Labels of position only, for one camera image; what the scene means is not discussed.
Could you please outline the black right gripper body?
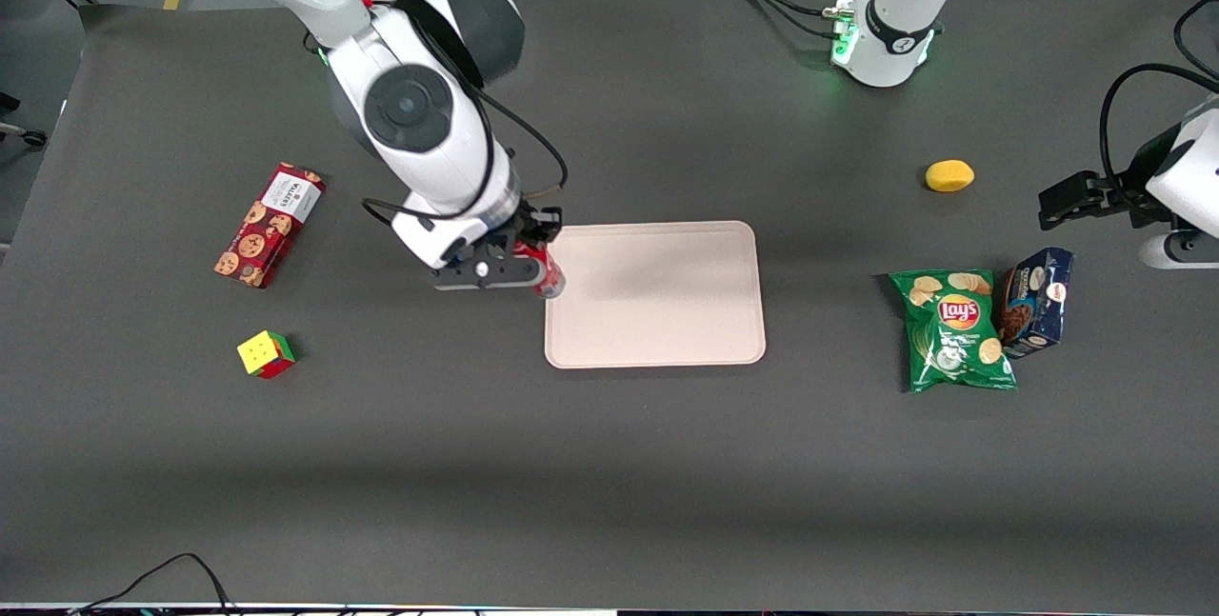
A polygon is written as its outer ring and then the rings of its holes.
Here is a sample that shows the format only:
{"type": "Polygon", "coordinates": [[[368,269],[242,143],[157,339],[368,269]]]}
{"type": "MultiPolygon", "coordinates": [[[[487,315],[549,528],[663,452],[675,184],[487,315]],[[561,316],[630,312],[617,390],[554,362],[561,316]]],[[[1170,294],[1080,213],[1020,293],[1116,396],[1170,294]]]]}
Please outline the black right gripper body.
{"type": "Polygon", "coordinates": [[[496,229],[488,231],[488,234],[478,240],[461,246],[457,259],[471,260],[483,254],[491,254],[492,248],[496,248],[497,251],[502,251],[505,255],[512,255],[514,231],[531,229],[531,210],[530,202],[521,201],[508,221],[497,226],[496,229]]]}

